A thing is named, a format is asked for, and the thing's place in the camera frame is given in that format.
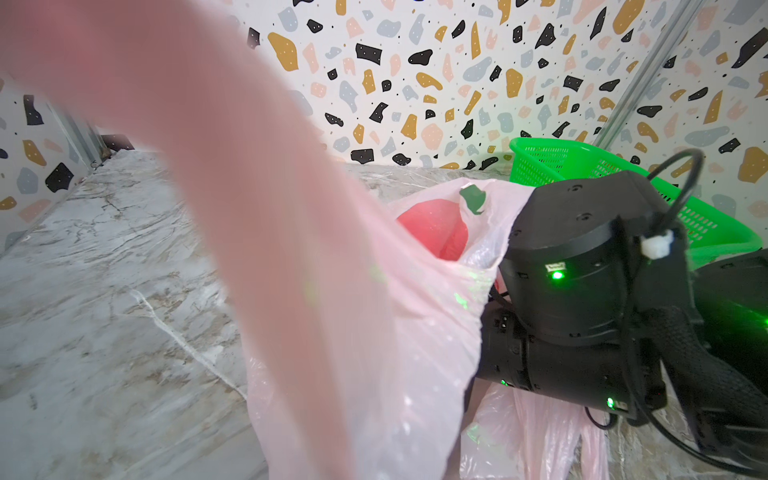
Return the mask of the pink plastic bag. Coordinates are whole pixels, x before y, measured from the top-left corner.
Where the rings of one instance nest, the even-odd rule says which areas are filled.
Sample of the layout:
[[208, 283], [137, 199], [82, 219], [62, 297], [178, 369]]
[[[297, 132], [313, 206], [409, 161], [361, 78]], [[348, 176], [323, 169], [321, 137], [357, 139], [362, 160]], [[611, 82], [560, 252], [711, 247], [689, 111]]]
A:
[[231, 22], [194, 1], [5, 1], [1, 66], [160, 150], [235, 309], [273, 479], [440, 479], [532, 189], [384, 205]]

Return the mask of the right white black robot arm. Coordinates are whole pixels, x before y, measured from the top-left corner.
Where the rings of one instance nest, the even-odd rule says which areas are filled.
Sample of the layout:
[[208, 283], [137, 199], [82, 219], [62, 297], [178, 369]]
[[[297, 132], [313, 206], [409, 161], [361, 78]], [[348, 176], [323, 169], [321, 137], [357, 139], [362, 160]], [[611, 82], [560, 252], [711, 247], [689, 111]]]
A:
[[537, 187], [509, 229], [502, 288], [482, 314], [477, 377], [654, 424], [674, 393], [687, 452], [767, 475], [767, 254], [689, 266], [691, 202], [620, 171]]

